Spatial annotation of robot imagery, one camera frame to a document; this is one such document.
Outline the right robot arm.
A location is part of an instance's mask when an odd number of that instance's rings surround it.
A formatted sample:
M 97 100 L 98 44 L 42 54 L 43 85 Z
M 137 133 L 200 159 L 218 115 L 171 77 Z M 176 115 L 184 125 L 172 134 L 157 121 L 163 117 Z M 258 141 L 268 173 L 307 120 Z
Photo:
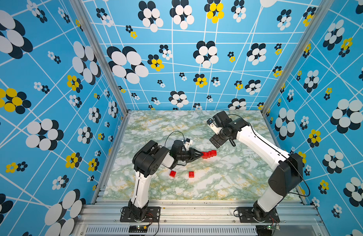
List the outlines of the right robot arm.
M 242 117 L 232 120 L 226 112 L 221 111 L 212 119 L 208 119 L 207 125 L 215 133 L 210 142 L 216 148 L 223 146 L 226 141 L 235 147 L 234 140 L 238 140 L 258 154 L 273 171 L 268 179 L 268 188 L 253 204 L 252 209 L 253 218 L 258 222 L 264 222 L 275 207 L 304 181 L 302 157 L 272 144 Z

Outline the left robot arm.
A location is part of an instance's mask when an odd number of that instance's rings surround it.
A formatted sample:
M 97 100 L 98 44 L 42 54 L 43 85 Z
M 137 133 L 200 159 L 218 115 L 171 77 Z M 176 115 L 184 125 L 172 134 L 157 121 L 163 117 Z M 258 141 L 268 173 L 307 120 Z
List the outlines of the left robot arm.
M 149 187 L 153 175 L 160 166 L 172 170 L 178 164 L 187 164 L 203 156 L 203 153 L 191 148 L 192 140 L 175 140 L 171 148 L 150 140 L 133 157 L 135 187 L 128 202 L 128 208 L 134 219 L 142 221 L 147 214 Z

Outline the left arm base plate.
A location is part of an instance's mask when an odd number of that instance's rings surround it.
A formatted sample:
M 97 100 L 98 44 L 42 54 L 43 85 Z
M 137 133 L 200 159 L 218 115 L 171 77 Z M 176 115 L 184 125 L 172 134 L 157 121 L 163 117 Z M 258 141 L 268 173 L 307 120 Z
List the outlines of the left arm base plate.
M 120 222 L 125 223 L 149 223 L 152 220 L 159 221 L 161 207 L 148 206 L 144 209 L 123 207 L 121 210 Z

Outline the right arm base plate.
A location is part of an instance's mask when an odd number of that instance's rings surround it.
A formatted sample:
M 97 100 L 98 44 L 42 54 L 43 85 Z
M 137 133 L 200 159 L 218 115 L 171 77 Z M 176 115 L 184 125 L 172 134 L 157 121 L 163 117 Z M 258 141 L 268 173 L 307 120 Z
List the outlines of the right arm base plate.
M 253 207 L 238 207 L 233 213 L 239 218 L 241 223 L 279 223 L 279 215 L 276 208 L 270 212 L 264 212 L 261 208 Z

